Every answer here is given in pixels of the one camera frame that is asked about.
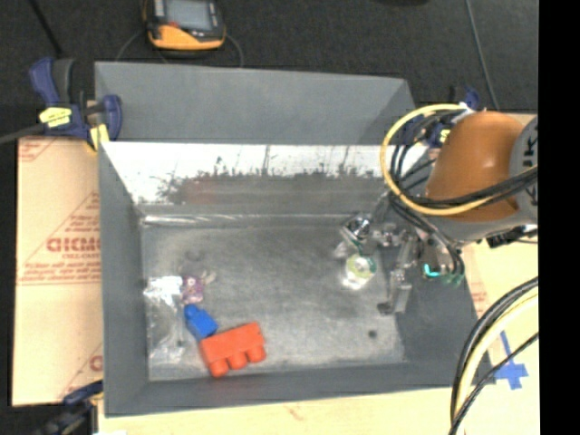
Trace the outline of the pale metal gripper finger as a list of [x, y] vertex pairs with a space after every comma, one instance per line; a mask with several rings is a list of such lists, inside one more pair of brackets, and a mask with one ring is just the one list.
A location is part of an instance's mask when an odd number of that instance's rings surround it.
[[387, 285], [385, 288], [384, 300], [377, 304], [380, 314], [391, 314], [394, 311], [395, 288]]
[[392, 311], [404, 313], [411, 293], [411, 282], [407, 279], [405, 269], [391, 271]]

